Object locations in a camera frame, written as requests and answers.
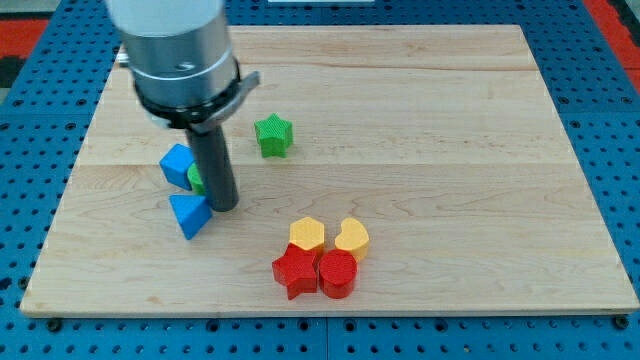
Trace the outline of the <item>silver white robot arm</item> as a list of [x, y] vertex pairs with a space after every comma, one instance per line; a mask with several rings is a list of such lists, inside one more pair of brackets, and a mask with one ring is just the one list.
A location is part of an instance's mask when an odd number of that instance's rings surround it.
[[220, 0], [107, 0], [136, 95], [160, 126], [186, 133], [209, 206], [232, 210], [239, 195], [222, 124], [260, 75], [243, 75]]

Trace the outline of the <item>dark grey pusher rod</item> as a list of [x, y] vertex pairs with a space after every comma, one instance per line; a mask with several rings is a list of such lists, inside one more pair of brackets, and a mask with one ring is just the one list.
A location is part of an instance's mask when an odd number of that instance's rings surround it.
[[202, 134], [187, 130], [186, 137], [209, 206], [216, 212], [234, 209], [239, 195], [222, 127]]

